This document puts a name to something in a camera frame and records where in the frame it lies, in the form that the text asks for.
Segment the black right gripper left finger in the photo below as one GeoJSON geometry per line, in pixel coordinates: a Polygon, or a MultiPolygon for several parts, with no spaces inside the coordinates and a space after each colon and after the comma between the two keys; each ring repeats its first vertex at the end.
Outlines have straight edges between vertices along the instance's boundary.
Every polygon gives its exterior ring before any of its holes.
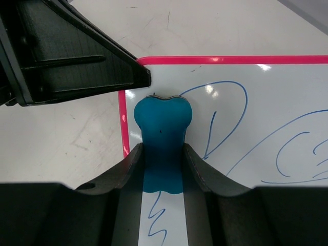
{"type": "Polygon", "coordinates": [[[1,184],[1,245],[137,245],[144,165],[138,144],[77,189],[1,184]]]}

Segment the blue whiteboard eraser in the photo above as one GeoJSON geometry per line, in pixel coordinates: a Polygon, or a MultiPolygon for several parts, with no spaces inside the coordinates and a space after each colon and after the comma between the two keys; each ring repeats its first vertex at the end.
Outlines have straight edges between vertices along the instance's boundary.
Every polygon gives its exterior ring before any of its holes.
{"type": "Polygon", "coordinates": [[[190,103],[181,96],[147,96],[136,104],[134,119],[145,157],[144,192],[182,193],[181,159],[192,120],[190,103]]]}

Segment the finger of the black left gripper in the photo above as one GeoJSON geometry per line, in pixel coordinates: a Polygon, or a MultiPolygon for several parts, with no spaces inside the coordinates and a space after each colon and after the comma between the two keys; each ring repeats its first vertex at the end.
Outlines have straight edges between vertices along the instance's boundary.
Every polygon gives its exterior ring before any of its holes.
{"type": "Polygon", "coordinates": [[[1,104],[148,87],[150,71],[68,1],[1,1],[1,104]]]}

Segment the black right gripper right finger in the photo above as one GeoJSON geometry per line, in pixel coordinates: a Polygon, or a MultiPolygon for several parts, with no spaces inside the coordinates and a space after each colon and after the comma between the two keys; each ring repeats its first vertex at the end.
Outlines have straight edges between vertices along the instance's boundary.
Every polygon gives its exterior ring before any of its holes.
{"type": "Polygon", "coordinates": [[[189,245],[327,245],[327,188],[250,189],[203,161],[181,161],[189,245]]]}

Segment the pink framed whiteboard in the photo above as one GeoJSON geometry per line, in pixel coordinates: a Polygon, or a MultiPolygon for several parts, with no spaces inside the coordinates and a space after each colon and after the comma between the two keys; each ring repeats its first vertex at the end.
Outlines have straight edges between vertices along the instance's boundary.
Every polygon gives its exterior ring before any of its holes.
{"type": "MultiPolygon", "coordinates": [[[[136,104],[181,96],[192,108],[184,145],[226,177],[250,189],[327,188],[327,56],[139,62],[151,73],[150,86],[118,94],[124,155],[142,145],[136,104]]],[[[189,245],[183,195],[143,187],[137,245],[189,245]]]]}

